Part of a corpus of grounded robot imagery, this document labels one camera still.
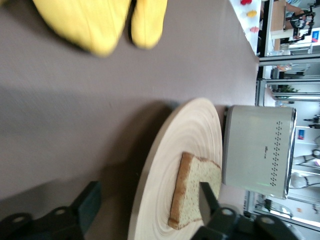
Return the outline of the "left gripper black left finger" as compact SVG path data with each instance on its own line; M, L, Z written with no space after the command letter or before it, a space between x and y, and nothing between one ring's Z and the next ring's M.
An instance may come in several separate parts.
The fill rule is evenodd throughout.
M0 221L2 240L83 240L98 214L102 185L91 181L69 206L60 206L34 219L20 212Z

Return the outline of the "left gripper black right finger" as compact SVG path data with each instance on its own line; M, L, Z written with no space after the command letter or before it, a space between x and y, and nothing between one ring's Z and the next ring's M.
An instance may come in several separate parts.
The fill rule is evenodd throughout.
M199 183L199 210L204 223L193 240L301 240L302 234L281 219L262 214L250 219L220 206L209 183Z

